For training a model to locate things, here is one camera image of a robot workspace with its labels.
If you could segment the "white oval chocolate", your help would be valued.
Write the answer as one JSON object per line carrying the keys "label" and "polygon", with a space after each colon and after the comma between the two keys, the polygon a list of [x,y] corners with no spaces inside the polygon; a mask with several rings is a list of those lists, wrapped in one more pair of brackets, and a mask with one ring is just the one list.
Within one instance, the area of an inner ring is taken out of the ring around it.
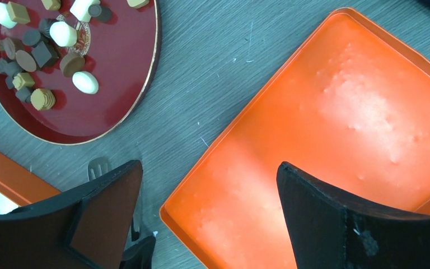
{"label": "white oval chocolate", "polygon": [[87,71],[79,71],[73,74],[72,82],[79,91],[85,94],[96,94],[99,83],[94,75]]}

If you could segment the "white chocolate piece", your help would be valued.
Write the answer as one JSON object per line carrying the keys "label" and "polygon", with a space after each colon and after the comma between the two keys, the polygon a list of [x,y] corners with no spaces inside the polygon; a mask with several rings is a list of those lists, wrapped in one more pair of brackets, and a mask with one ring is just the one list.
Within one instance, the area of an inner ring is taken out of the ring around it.
{"label": "white chocolate piece", "polygon": [[17,23],[12,21],[10,18],[10,14],[7,11],[7,5],[5,3],[0,2],[0,25],[12,29]]}

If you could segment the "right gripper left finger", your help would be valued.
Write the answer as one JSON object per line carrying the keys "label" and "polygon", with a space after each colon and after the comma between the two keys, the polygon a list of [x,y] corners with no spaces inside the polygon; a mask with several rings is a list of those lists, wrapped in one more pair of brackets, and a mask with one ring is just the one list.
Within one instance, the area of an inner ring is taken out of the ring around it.
{"label": "right gripper left finger", "polygon": [[142,182],[138,160],[0,215],[0,268],[118,268]]}

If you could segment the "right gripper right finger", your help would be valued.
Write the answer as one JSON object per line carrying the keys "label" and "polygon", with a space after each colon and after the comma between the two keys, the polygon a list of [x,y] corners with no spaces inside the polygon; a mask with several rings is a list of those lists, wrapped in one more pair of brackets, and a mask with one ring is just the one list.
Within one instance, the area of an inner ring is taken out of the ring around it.
{"label": "right gripper right finger", "polygon": [[288,162],[276,181],[298,268],[430,268],[430,215],[367,200]]}

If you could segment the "red round plate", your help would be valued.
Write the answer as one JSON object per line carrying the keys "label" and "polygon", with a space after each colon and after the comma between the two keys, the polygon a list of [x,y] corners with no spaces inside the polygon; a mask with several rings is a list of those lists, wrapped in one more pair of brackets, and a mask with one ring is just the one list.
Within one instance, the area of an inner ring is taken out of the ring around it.
{"label": "red round plate", "polygon": [[[158,1],[132,8],[126,1],[102,1],[112,12],[102,23],[78,21],[70,12],[72,1],[62,1],[57,11],[45,9],[41,1],[22,1],[30,23],[8,29],[0,25],[0,40],[21,39],[37,29],[42,19],[65,21],[79,32],[72,50],[84,55],[84,70],[99,83],[96,94],[84,94],[64,77],[59,64],[33,74],[35,86],[53,92],[56,103],[37,111],[21,102],[0,74],[0,107],[30,135],[58,145],[79,145],[103,137],[120,125],[142,101],[156,72],[161,48],[161,15]],[[0,58],[5,53],[0,51]]]}

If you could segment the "orange box lid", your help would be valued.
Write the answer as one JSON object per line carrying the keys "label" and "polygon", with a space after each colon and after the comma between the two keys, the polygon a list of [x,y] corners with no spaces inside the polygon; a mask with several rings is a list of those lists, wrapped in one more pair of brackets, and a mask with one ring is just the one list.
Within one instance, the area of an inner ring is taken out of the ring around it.
{"label": "orange box lid", "polygon": [[296,268],[276,173],[430,214],[430,61],[352,8],[332,12],[160,209],[208,268]]}

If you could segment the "orange compartment box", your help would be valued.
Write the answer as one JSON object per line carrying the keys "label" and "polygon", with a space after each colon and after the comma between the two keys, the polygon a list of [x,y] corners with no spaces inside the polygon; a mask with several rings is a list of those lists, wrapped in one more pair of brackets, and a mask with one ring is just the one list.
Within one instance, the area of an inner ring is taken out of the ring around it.
{"label": "orange compartment box", "polygon": [[60,191],[0,152],[0,193],[19,206],[27,206]]}

